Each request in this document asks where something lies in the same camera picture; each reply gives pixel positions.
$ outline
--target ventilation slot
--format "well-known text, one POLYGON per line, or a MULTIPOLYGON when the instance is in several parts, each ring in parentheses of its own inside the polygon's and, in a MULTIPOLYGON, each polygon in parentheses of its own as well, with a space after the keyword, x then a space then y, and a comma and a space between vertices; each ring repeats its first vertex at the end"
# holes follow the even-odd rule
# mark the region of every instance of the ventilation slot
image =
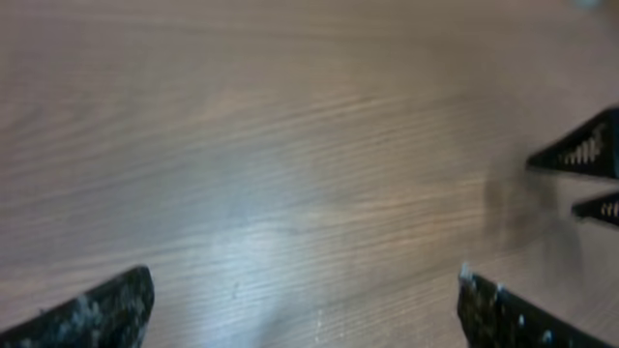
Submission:
POLYGON ((598 127, 593 131, 593 135, 580 143, 574 150, 569 151, 559 157, 563 164, 582 165, 593 163, 602 153, 604 144, 602 142, 602 129, 598 127))
POLYGON ((619 218, 619 202, 604 203, 602 205, 602 216, 619 218))

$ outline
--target black plastic piece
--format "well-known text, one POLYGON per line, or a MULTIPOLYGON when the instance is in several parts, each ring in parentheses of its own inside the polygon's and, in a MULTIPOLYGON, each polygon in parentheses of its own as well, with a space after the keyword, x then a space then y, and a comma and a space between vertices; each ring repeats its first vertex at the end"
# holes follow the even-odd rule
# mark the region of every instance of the black plastic piece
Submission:
POLYGON ((531 156, 529 168, 618 179, 619 108, 602 111, 556 143, 531 156))
POLYGON ((611 347, 467 272, 460 274, 457 315, 471 348, 611 347))
POLYGON ((572 214, 578 218, 592 218, 619 227, 619 192, 575 203, 572 214))
POLYGON ((0 347, 139 348, 154 302, 150 272, 137 267, 0 333, 0 347))

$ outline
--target black claw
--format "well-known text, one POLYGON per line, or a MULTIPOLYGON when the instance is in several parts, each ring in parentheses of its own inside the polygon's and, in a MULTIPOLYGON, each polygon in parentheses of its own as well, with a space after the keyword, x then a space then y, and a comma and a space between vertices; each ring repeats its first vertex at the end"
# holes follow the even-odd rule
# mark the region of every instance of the black claw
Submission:
POLYGON ((619 108, 607 109, 526 161, 528 168, 619 179, 619 108))

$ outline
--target table surface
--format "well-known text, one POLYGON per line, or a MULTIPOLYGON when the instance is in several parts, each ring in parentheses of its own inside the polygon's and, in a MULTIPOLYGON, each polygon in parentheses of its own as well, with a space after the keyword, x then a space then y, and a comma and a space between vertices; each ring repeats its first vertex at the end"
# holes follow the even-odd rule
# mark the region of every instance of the table surface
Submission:
POLYGON ((619 343, 612 183, 524 158, 619 91, 534 0, 5 0, 0 328, 136 264, 145 347, 465 347, 462 262, 619 343))

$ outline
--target brown surface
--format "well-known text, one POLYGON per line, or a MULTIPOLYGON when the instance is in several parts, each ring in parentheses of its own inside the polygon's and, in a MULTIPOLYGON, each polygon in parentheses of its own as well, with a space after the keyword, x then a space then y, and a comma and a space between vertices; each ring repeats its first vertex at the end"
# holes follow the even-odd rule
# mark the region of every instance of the brown surface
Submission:
POLYGON ((619 91, 533 0, 4 0, 0 327, 151 267, 146 347, 464 347, 456 272, 619 343, 608 185, 521 171, 619 91))

